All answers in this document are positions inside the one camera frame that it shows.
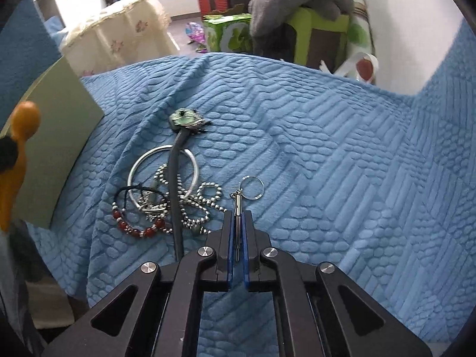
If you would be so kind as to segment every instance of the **keychain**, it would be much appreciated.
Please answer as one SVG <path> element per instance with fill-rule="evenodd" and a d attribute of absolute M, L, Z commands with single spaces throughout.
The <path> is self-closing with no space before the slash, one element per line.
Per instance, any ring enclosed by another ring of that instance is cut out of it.
<path fill-rule="evenodd" d="M 243 182 L 248 179 L 257 179 L 262 187 L 262 191 L 255 197 L 249 198 L 243 194 Z M 242 213 L 242 198 L 246 200 L 255 201 L 261 198 L 265 193 L 265 185 L 263 181 L 258 179 L 256 176 L 244 176 L 238 184 L 238 189 L 230 194 L 230 197 L 235 200 L 235 250 L 236 250 L 236 261 L 239 261 L 239 252 L 240 252 L 240 245 L 241 245 L 241 213 Z"/>

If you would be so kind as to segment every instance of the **black metal bracket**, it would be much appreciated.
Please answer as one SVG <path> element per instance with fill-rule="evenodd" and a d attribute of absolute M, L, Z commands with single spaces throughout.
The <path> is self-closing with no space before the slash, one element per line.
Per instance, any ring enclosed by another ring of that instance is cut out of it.
<path fill-rule="evenodd" d="M 44 357 L 194 357 L 205 291 L 227 291 L 234 215 L 204 247 L 159 267 L 147 262 L 55 339 Z M 431 357 L 427 345 L 337 266 L 297 262 L 242 214 L 249 291 L 271 291 L 281 357 Z"/>

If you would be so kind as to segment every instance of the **blue fabric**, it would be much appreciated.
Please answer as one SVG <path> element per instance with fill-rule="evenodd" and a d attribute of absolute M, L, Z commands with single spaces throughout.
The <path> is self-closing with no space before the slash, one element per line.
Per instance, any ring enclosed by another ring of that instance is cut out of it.
<path fill-rule="evenodd" d="M 60 57 L 33 0 L 22 0 L 0 32 L 0 128 L 34 80 Z"/>
<path fill-rule="evenodd" d="M 48 34 L 52 36 L 60 30 L 64 29 L 64 25 L 58 16 L 53 16 L 45 21 L 45 28 Z"/>
<path fill-rule="evenodd" d="M 68 34 L 68 30 L 64 27 L 61 19 L 58 16 L 50 17 L 45 21 L 45 28 L 56 46 L 59 48 L 61 40 L 63 40 L 63 38 Z"/>
<path fill-rule="evenodd" d="M 236 54 L 166 57 L 83 78 L 105 116 L 51 230 L 30 234 L 61 286 L 91 305 L 144 261 L 173 262 L 170 236 L 121 233 L 111 203 L 134 161 L 172 142 L 168 115 L 196 108 L 213 120 L 187 146 L 201 179 L 227 195 L 242 176 L 258 176 L 266 193 L 246 207 L 273 245 L 302 262 L 338 264 L 423 340 L 452 340 L 476 304 L 475 77 L 476 38 L 465 23 L 415 96 Z M 137 180 L 165 161 L 152 158 Z M 200 245 L 185 239 L 189 250 Z M 205 297 L 201 357 L 278 353 L 270 295 L 246 293 L 239 274 L 231 293 Z"/>

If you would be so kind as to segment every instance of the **metal key ring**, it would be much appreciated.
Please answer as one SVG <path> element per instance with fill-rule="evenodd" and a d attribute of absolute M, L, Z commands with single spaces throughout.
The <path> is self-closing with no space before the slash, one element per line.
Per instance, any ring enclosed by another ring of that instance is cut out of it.
<path fill-rule="evenodd" d="M 249 197 L 246 197 L 245 194 L 243 193 L 243 188 L 241 186 L 241 184 L 243 184 L 244 181 L 248 180 L 248 179 L 257 179 L 260 183 L 261 183 L 261 186 L 263 188 L 262 192 L 260 194 L 258 194 L 257 196 L 253 197 L 253 198 L 249 198 Z M 241 189 L 241 196 L 243 198 L 245 198 L 246 200 L 258 200 L 259 198 L 261 198 L 261 196 L 263 196 L 263 194 L 265 193 L 265 185 L 263 184 L 263 181 L 261 181 L 260 179 L 258 179 L 258 177 L 256 176 L 244 176 L 241 181 L 239 182 L 238 184 L 238 189 Z"/>
<path fill-rule="evenodd" d="M 144 161 L 147 157 L 153 155 L 154 153 L 158 153 L 158 152 L 161 152 L 161 151 L 164 151 L 164 150 L 170 150 L 170 149 L 172 149 L 172 145 L 163 145 L 163 146 L 159 146 L 158 148 L 153 148 L 153 149 L 149 150 L 148 152 L 144 153 L 142 156 L 140 156 L 139 159 L 132 166 L 132 169 L 130 169 L 129 176 L 127 177 L 128 187 L 130 187 L 132 185 L 132 178 L 134 177 L 134 173 L 136 172 L 137 168 L 142 163 L 142 161 Z M 190 161 L 192 161 L 192 165 L 193 165 L 192 183 L 190 184 L 189 189 L 187 190 L 187 192 L 185 193 L 185 195 L 183 197 L 184 199 L 186 199 L 190 196 L 190 194 L 193 192 L 193 189 L 197 186 L 199 169 L 198 169 L 197 160 L 195 159 L 195 156 L 192 154 L 192 152 L 190 150 L 184 149 L 184 150 L 180 150 L 180 152 L 185 154 L 188 158 L 190 158 Z M 132 193 L 132 190 L 128 191 L 128 194 L 129 194 L 129 198 L 132 201 L 132 203 L 134 204 L 134 206 L 137 209 L 140 209 L 140 204 L 134 198 L 134 194 Z"/>

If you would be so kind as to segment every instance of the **silver bangle bracelet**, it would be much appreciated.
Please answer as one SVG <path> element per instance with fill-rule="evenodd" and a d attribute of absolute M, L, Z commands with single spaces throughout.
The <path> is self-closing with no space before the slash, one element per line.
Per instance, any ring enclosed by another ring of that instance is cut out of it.
<path fill-rule="evenodd" d="M 144 161 L 146 158 L 150 157 L 151 155 L 153 155 L 155 153 L 159 153 L 159 152 L 162 152 L 162 151 L 165 151 L 165 150 L 170 150 L 170 149 L 172 149 L 172 145 L 163 145 L 163 146 L 159 146 L 157 148 L 153 148 L 153 149 L 149 150 L 148 152 L 144 153 L 142 156 L 140 156 L 139 159 L 134 163 L 134 165 L 130 169 L 129 176 L 127 177 L 128 187 L 130 187 L 132 185 L 132 179 L 134 177 L 134 174 L 135 174 L 137 168 L 139 167 L 139 165 L 142 163 L 142 161 Z M 195 159 L 195 156 L 192 154 L 192 152 L 190 150 L 184 149 L 184 150 L 180 150 L 180 152 L 185 154 L 188 158 L 190 158 L 190 161 L 192 161 L 192 165 L 193 165 L 192 183 L 190 184 L 190 187 L 187 190 L 187 192 L 185 193 L 185 195 L 183 196 L 183 199 L 187 199 L 191 195 L 191 193 L 193 192 L 193 189 L 197 186 L 199 168 L 198 168 L 197 160 Z M 129 194 L 130 200 L 132 201 L 132 203 L 134 204 L 134 206 L 137 209 L 142 210 L 144 212 L 147 212 L 144 208 L 141 207 L 141 205 L 134 198 L 134 194 L 132 193 L 132 190 L 128 191 L 128 194 Z"/>

